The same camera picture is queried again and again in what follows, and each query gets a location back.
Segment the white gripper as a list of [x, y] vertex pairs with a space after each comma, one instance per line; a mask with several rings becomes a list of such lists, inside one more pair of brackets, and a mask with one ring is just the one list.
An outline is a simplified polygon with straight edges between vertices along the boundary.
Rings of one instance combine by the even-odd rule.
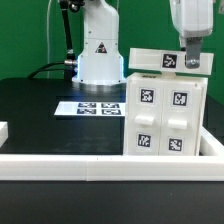
[[213, 29], [213, 0], [169, 0], [169, 3], [173, 25], [180, 35], [181, 51], [186, 51], [185, 65], [197, 69], [202, 37], [209, 36]]

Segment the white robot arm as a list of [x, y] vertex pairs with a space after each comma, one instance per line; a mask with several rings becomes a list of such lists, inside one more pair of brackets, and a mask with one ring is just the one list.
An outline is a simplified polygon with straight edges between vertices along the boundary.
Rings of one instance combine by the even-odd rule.
[[[111, 87], [125, 81], [123, 57], [118, 50], [119, 14], [105, 0], [84, 2], [84, 48], [73, 79], [92, 88]], [[174, 28], [182, 50], [175, 54], [185, 70], [201, 70], [212, 58], [201, 51], [203, 38], [212, 33], [213, 0], [169, 0]]]

